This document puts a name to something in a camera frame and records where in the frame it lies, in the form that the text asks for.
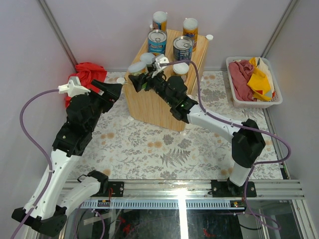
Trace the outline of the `short yellow silver-top can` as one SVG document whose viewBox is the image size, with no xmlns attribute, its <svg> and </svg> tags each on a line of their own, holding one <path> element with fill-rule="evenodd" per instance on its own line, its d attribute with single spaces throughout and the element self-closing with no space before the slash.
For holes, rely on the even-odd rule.
<svg viewBox="0 0 319 239">
<path fill-rule="evenodd" d="M 136 63 L 133 63 L 128 67 L 128 73 L 129 75 L 138 76 L 140 74 L 147 73 L 147 64 L 143 61 L 139 61 Z"/>
</svg>

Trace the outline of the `small green white-lid can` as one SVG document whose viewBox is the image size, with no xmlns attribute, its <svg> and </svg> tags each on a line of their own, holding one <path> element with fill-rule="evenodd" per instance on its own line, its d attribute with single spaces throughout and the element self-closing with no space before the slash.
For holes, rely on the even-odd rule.
<svg viewBox="0 0 319 239">
<path fill-rule="evenodd" d="M 156 56 L 154 54 L 146 52 L 140 56 L 140 61 L 144 62 L 147 65 L 151 65 L 155 57 Z"/>
</svg>

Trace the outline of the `Progresso chicken noodle can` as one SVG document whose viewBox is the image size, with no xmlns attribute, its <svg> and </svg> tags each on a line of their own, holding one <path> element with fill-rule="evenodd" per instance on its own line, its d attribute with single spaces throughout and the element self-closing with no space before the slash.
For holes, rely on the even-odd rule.
<svg viewBox="0 0 319 239">
<path fill-rule="evenodd" d="M 165 54 L 167 42 L 166 32 L 154 29 L 148 33 L 148 53 L 154 55 Z"/>
</svg>

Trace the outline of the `fruit can silver bottom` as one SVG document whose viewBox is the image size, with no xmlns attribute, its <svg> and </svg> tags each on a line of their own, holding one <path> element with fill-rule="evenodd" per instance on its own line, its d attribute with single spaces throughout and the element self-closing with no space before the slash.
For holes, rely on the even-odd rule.
<svg viewBox="0 0 319 239">
<path fill-rule="evenodd" d="M 184 82 L 186 81 L 189 71 L 189 65 L 187 63 L 174 64 L 172 69 L 174 76 L 180 76 Z"/>
</svg>

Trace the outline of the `dark blue soup can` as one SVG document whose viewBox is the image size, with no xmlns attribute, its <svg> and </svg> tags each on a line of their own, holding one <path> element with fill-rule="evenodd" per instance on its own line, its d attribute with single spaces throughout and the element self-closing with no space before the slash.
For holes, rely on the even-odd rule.
<svg viewBox="0 0 319 239">
<path fill-rule="evenodd" d="M 176 61 L 190 60 L 192 57 L 193 41 L 188 36 L 179 36 L 173 41 L 173 56 Z"/>
</svg>

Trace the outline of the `tall yellow congee can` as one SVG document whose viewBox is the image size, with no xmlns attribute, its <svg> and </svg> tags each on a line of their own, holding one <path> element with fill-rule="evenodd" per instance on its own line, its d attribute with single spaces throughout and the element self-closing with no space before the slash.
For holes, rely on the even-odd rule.
<svg viewBox="0 0 319 239">
<path fill-rule="evenodd" d="M 198 21 L 195 18 L 186 18 L 183 22 L 183 35 L 188 36 L 193 41 L 192 51 L 197 47 Z"/>
</svg>

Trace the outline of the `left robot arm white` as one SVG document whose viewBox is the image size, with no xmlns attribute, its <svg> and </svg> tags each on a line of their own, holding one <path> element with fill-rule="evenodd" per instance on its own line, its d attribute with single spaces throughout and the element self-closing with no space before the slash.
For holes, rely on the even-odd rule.
<svg viewBox="0 0 319 239">
<path fill-rule="evenodd" d="M 97 80 L 93 80 L 92 85 L 98 91 L 85 88 L 78 77 L 71 77 L 67 84 L 52 90 L 54 93 L 67 94 L 71 99 L 66 108 L 66 122 L 57 133 L 50 154 L 30 136 L 23 123 L 26 107 L 44 93 L 32 97 L 23 106 L 19 116 L 20 126 L 29 140 L 44 154 L 48 166 L 30 200 L 12 213 L 11 217 L 19 222 L 19 228 L 27 225 L 53 238 L 64 228 L 69 215 L 86 199 L 91 196 L 110 196 L 112 193 L 108 176 L 93 170 L 64 197 L 60 197 L 72 168 L 92 140 L 101 114 L 113 107 L 123 87 L 122 83 L 108 84 Z"/>
</svg>

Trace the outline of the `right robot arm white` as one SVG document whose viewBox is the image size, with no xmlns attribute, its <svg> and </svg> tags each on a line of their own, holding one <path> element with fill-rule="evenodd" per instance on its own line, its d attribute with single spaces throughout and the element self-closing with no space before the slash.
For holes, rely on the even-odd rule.
<svg viewBox="0 0 319 239">
<path fill-rule="evenodd" d="M 157 93 L 169 105 L 175 119 L 216 132 L 231 143 L 234 167 L 227 179 L 226 189 L 232 196 L 241 195 L 245 191 L 249 172 L 265 147 L 257 123 L 251 119 L 245 122 L 232 121 L 203 110 L 199 102 L 187 95 L 187 86 L 180 76 L 167 78 L 163 72 L 152 71 L 129 75 L 129 79 L 136 92 L 153 90 Z"/>
</svg>

